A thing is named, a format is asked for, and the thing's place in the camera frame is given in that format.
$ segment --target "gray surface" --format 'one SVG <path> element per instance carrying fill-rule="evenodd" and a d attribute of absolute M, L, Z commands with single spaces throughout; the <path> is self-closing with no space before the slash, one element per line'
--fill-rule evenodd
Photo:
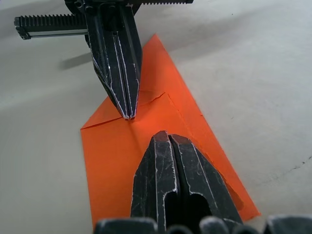
<path fill-rule="evenodd" d="M 144 6 L 263 216 L 312 213 L 312 2 L 195 0 Z M 22 41 L 14 16 L 63 0 L 0 2 L 0 233 L 85 234 L 79 128 L 106 94 L 83 37 Z"/>

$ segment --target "orange paper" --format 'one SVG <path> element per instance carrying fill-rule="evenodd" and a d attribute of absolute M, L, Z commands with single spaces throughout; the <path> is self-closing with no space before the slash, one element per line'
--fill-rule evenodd
<path fill-rule="evenodd" d="M 138 109 L 124 120 L 106 100 L 81 129 L 93 224 L 130 215 L 134 174 L 161 130 L 188 137 L 222 175 L 243 220 L 259 215 L 158 36 L 143 48 Z"/>

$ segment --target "white table surface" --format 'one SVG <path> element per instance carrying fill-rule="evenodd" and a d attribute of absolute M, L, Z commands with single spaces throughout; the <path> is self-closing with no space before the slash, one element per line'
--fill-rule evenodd
<path fill-rule="evenodd" d="M 262 217 L 312 213 L 312 1 L 143 6 Z M 91 233 L 80 127 L 106 97 L 84 37 L 23 41 L 15 16 L 63 0 L 0 1 L 0 233 Z"/>

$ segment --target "folded orange paper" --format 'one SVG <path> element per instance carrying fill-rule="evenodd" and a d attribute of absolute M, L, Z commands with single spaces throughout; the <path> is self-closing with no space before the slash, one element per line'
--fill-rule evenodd
<path fill-rule="evenodd" d="M 151 137 L 188 137 L 222 175 L 243 220 L 259 215 L 158 36 L 143 48 L 138 109 L 124 120 L 111 101 L 81 129 L 92 221 L 130 215 L 134 174 Z"/>

